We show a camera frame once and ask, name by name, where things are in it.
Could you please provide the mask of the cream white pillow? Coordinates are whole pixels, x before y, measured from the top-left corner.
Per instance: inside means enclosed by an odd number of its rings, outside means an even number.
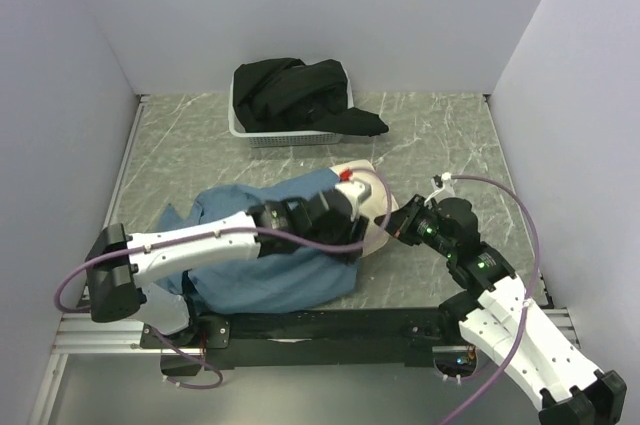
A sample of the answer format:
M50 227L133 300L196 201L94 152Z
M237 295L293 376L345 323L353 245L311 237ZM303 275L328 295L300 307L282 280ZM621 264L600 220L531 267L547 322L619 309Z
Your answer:
M340 175L346 170L350 170L353 178L366 182L371 186L371 195L361 205L360 211L369 223L364 236L365 247L362 250L362 257L365 258L380 250L389 240L389 235L382 232L380 227L374 222L379 216L384 216L387 212L387 199L384 186L379 178L371 173L362 172L362 169L376 172L375 167L368 160L360 159L349 161L337 165L332 165L329 169L336 175Z

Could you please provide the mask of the blue fabric pillowcase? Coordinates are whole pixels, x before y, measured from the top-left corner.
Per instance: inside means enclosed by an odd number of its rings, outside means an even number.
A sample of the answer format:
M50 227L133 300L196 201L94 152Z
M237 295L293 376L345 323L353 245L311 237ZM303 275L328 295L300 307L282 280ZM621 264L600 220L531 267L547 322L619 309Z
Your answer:
M167 205L156 230L167 232L218 221L264 201L310 198L331 189L338 176L325 168L265 188L224 185L200 192L181 217ZM163 289L188 296L197 309L221 314L287 313L315 308L352 292L362 260L352 263L313 248L252 260L232 260L193 269L188 278L173 274L158 282Z

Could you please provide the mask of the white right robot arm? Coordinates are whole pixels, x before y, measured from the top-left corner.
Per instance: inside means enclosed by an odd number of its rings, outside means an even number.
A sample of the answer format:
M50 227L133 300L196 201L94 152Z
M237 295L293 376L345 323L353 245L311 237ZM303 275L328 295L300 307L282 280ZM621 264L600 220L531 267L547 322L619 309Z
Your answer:
M526 296L523 280L484 242L465 199L417 195L377 224L410 246L445 257L461 293L443 302L439 332L481 350L527 395L542 424L616 424L627 385L586 358Z

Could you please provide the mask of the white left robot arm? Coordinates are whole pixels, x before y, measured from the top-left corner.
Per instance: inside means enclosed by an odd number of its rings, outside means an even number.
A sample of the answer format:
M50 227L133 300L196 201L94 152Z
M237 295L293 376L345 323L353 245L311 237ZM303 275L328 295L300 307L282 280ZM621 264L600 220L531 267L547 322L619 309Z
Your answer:
M96 323L134 318L176 346L189 346L200 333L194 308L162 289L160 280L300 248L346 256L364 237L368 220L360 208L368 197L340 185L310 199L266 201L218 221L159 234L127 234L121 224L108 226L87 255L91 318Z

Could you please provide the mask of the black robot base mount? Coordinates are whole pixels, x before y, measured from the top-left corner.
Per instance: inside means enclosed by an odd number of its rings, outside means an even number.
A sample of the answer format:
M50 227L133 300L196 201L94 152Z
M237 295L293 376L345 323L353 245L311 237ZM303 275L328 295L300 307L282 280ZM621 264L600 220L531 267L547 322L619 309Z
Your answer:
M433 307L205 313L168 341L219 370L402 364L466 381L488 363L452 316Z

